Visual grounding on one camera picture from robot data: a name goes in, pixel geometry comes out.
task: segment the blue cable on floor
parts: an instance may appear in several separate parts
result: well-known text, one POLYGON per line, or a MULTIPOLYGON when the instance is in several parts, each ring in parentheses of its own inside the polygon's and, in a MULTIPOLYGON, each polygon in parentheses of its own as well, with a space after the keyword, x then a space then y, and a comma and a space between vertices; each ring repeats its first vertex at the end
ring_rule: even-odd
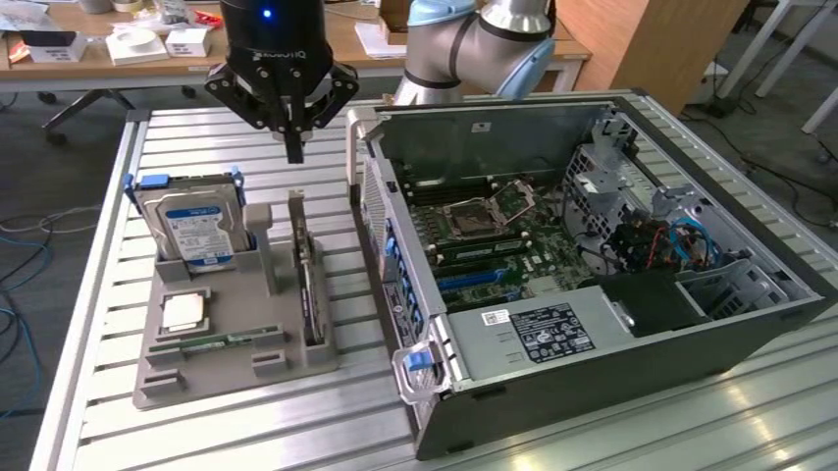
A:
POLYGON ((49 262, 52 261, 52 252, 49 250, 49 247, 46 247, 42 243, 23 242, 21 240, 14 240, 11 238, 5 238, 5 237, 1 237, 1 236, 0 236, 0 242, 10 243, 11 245, 19 245, 19 246, 23 246, 23 247, 37 247, 40 249, 40 251, 42 252, 42 261, 40 263, 40 267, 37 267, 37 270, 34 270, 34 272, 30 275, 27 275, 22 280, 19 280, 9 288, 0 288, 0 291, 6 291, 7 292, 11 289, 19 288, 37 275, 40 275, 40 273, 45 270, 46 266, 49 265, 49 262))
POLYGON ((29 348, 29 355, 31 356, 31 362, 34 365, 34 383, 26 392, 26 395, 21 397, 17 403, 11 406, 10 409, 5 411, 2 415, 0 415, 0 420, 5 419, 9 415, 14 413, 17 409, 19 409, 23 405, 29 403, 34 396, 37 395, 37 391, 40 391, 40 362, 37 361, 37 354, 34 353, 34 343, 31 342, 31 334, 29 332, 29 325, 26 321, 18 317, 18 315, 10 309, 3 309, 0 307, 0 312, 9 316, 9 322, 17 321, 17 328, 23 333, 23 339, 26 340, 26 347, 29 348))

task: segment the hard drive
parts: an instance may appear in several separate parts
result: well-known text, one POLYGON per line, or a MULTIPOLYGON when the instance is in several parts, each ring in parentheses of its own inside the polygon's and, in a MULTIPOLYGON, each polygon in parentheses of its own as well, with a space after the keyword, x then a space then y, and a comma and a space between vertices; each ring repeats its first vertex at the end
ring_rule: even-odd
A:
POLYGON ((161 260, 181 259, 190 273, 224 270, 233 253, 249 250, 244 229, 244 178, 125 175, 124 192, 145 219, 161 260))

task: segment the chair wheel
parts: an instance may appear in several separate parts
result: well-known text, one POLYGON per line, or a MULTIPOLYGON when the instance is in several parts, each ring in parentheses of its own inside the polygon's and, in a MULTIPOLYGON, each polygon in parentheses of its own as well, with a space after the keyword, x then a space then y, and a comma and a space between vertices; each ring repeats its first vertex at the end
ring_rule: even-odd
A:
POLYGON ((52 145, 64 145, 66 143, 66 134, 61 132, 46 132, 45 138, 52 145))
POLYGON ((184 97, 189 99, 197 96, 197 92, 194 91, 194 88, 192 88, 190 86, 182 86, 180 88, 180 93, 182 94, 184 97))
POLYGON ((46 105, 53 105, 54 102, 57 101, 57 98, 54 98, 54 94, 46 93, 44 91, 40 91, 37 93, 37 99, 40 100, 41 103, 45 103, 46 105))

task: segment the white table leg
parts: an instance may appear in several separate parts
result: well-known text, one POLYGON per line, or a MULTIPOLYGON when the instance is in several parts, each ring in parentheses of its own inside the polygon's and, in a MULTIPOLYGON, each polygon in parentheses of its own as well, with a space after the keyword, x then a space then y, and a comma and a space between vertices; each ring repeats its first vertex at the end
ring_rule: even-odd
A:
POLYGON ((820 123, 823 123, 823 120, 836 107, 838 87, 835 87, 835 91, 832 91, 832 94, 828 95, 828 98, 825 98, 825 101, 811 115, 811 118, 808 118, 808 121, 805 121, 805 124, 801 127, 801 130, 805 134, 811 134, 813 130, 816 130, 816 127, 820 126, 820 123))
POLYGON ((572 91, 581 70, 583 61, 561 61, 557 63, 561 67, 556 67, 556 77, 552 83, 552 92, 572 91))
POLYGON ((763 97, 764 95, 768 94, 768 91, 771 90, 773 83, 776 83, 776 80, 783 75, 783 72, 791 65, 792 61, 795 60, 795 57, 797 57, 797 54, 800 53, 803 47, 808 44, 811 37, 813 36, 817 29, 820 28, 820 25, 823 25, 823 22, 831 15, 832 10, 835 9, 835 4, 838 4, 838 0, 831 0, 825 2, 820 11, 811 18, 811 21, 804 26, 803 30, 800 31, 800 34, 797 34, 797 38, 795 39, 795 42, 791 44, 791 47, 785 51, 785 54, 783 54, 783 58, 773 66, 773 69, 771 70, 771 74, 768 74, 768 77, 759 85, 759 88, 756 88, 756 93, 755 93, 756 96, 763 97))
POLYGON ((744 72, 747 71, 749 64, 753 62, 753 59, 756 58, 756 54, 759 53, 761 46, 764 46, 764 43, 768 40, 768 36, 771 35, 773 30, 776 29, 777 24, 780 23, 780 21, 788 14, 789 9, 791 9, 791 1, 780 0, 780 3, 773 9, 773 13, 771 14, 771 17, 768 18, 768 21, 764 22, 764 26, 756 33, 756 37, 753 37, 753 40, 749 42, 749 45, 747 46, 747 49, 744 50, 744 54, 741 54, 740 59, 735 63, 735 67, 732 68, 731 74, 728 75, 728 77, 724 80, 724 83, 721 84, 721 89, 719 90, 720 98, 724 98, 725 96, 731 94, 735 84, 737 83, 739 79, 744 75, 744 72))

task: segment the paper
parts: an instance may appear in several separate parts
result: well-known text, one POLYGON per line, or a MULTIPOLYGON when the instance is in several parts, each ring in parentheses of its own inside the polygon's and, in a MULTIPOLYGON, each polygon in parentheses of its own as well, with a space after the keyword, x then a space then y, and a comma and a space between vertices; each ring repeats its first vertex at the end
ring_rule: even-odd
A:
POLYGON ((406 54, 406 46, 386 44, 384 33, 377 24, 354 23, 354 33, 364 46, 364 52, 373 59, 397 58, 406 54))
POLYGON ((60 31, 46 14, 45 5, 15 0, 0 0, 0 30, 60 31))

